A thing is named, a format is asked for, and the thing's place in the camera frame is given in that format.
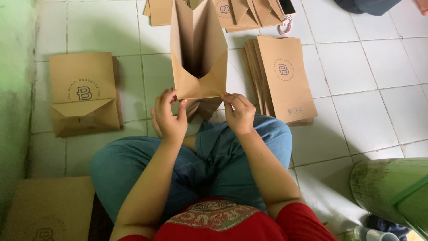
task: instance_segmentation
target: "printed shirt graphic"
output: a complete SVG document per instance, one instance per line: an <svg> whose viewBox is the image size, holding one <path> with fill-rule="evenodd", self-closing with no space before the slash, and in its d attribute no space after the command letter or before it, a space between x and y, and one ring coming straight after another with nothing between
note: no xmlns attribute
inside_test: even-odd
<svg viewBox="0 0 428 241"><path fill-rule="evenodd" d="M128 235L119 241L148 241ZM291 203L276 222L260 210L231 201L204 201L191 205L160 227L154 241L336 241L305 204Z"/></svg>

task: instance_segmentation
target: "person's left hand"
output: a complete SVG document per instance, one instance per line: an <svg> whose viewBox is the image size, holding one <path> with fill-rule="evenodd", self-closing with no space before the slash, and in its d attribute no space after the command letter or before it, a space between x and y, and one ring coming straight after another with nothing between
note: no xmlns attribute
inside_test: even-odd
<svg viewBox="0 0 428 241"><path fill-rule="evenodd" d="M181 144L187 131L187 100L183 99L180 101L178 115L174 116L171 107L177 100L176 95L177 90L170 88L165 89L156 98L155 107L151 109L152 124L159 138L166 142Z"/></svg>

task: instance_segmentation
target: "jeans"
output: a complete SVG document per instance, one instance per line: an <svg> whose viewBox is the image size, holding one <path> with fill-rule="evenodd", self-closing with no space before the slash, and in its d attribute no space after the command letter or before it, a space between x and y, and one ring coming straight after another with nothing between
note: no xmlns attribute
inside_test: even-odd
<svg viewBox="0 0 428 241"><path fill-rule="evenodd" d="M254 128L287 169L291 156L288 126L273 117L256 115ZM93 157L92 182L113 222L160 143L158 138L129 136L107 144ZM196 153L184 146L178 153L161 218L163 222L204 197L221 197L266 212L247 157L226 122L203 122L195 145ZM202 196L197 189L205 184L208 189Z"/></svg>

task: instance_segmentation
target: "white tile floor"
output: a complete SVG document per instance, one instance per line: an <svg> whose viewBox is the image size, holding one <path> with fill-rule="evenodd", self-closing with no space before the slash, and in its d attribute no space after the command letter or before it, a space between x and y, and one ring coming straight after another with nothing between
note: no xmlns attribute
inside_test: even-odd
<svg viewBox="0 0 428 241"><path fill-rule="evenodd" d="M428 17L402 0L381 17L353 15L333 0L292 0L291 36L302 39L306 73L319 117L293 127L290 172L322 222L337 233L367 213L352 199L349 174L362 160L428 157ZM88 162L123 136L155 136L150 108L173 86L169 26L151 27L145 0L42 0L36 44L30 177L88 175ZM276 27L226 33L227 91L256 103L240 49ZM122 132L54 138L49 121L49 56L110 51L119 56ZM212 121L224 121L223 105ZM190 125L194 133L197 123Z"/></svg>

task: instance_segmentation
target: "person's right hand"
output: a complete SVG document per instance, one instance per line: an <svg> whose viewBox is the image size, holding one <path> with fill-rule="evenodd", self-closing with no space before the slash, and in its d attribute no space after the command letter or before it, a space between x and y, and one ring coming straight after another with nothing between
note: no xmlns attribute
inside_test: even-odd
<svg viewBox="0 0 428 241"><path fill-rule="evenodd" d="M180 101L177 116L174 116L171 111L175 100L177 100L177 90L172 88L164 90L156 97L155 117L153 118L156 118L155 122L159 126L163 141L181 145L187 131L187 99Z"/></svg>
<svg viewBox="0 0 428 241"><path fill-rule="evenodd" d="M256 108L245 96L226 93L221 95L221 99L224 102L227 124L236 135L245 135L255 130L253 122Z"/></svg>

